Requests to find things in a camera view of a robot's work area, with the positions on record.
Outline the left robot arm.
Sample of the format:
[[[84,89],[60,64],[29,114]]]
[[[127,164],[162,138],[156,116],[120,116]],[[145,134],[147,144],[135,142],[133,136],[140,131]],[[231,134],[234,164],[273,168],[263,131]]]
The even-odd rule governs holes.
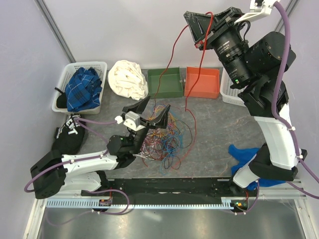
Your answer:
[[[142,145],[151,129],[165,129],[168,124],[170,105],[164,107],[154,119],[141,116],[150,97],[123,107],[122,114],[114,123],[123,124],[128,135],[113,135],[106,141],[107,149],[89,154],[67,155],[52,150],[30,169],[32,179],[24,190],[33,192],[36,199],[50,198],[61,192],[87,192],[104,196],[109,192],[105,171],[129,166],[141,152]]]

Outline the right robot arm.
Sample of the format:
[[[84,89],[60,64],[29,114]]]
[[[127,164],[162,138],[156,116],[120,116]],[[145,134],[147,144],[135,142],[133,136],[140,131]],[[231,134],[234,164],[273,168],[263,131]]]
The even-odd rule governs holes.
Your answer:
[[[283,59],[285,37],[271,31],[249,46],[240,30],[244,13],[235,7],[210,16],[187,11],[184,13],[195,43],[200,50],[214,50],[232,81],[239,89],[239,98],[258,123],[265,143],[257,153],[235,170],[228,190],[240,196],[259,179],[293,181],[307,151],[294,144],[290,120],[289,96],[277,77]]]

